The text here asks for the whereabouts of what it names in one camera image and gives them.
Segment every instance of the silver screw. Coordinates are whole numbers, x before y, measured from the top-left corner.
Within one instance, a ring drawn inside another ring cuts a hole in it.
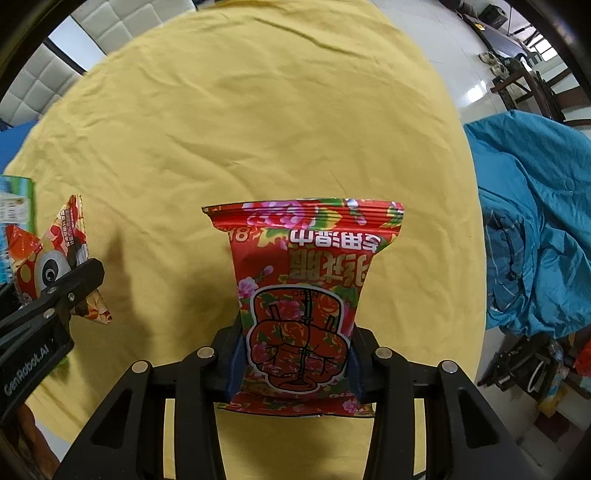
[[[392,358],[392,350],[390,350],[387,346],[381,346],[375,349],[375,356],[378,358]]]
[[[143,360],[140,360],[139,362],[136,362],[131,366],[131,371],[134,374],[142,374],[147,369],[148,369],[148,362],[144,362]]]
[[[457,363],[452,362],[451,360],[445,360],[441,363],[441,368],[449,374],[454,374],[457,372]]]
[[[56,314],[56,310],[55,309],[47,309],[44,313],[43,313],[43,318],[45,318],[45,320],[49,320],[51,317],[53,317]]]
[[[197,356],[199,358],[211,358],[216,351],[210,346],[202,346],[197,350]]]

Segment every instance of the yellow object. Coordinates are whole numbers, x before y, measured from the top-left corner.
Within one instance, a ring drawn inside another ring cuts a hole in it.
[[[472,158],[443,82],[370,2],[237,0],[155,28],[52,106],[7,173],[34,179],[39,231],[82,194],[90,256],[105,265],[113,322],[73,319],[69,364],[29,402],[68,441],[134,361],[179,361],[234,319],[228,239],[204,205],[402,202],[358,324],[410,361],[476,374],[485,250]],[[362,476],[371,420],[217,420],[229,480]],[[417,470],[423,429],[418,414]],[[166,460],[171,476],[170,449]]]

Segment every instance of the blue cloth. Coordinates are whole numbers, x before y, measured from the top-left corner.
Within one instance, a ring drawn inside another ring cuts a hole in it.
[[[37,120],[31,120],[26,124],[0,132],[0,171],[4,171],[21,149],[22,143],[36,123]]]
[[[531,113],[464,126],[487,256],[487,328],[561,338],[591,323],[591,141]]]

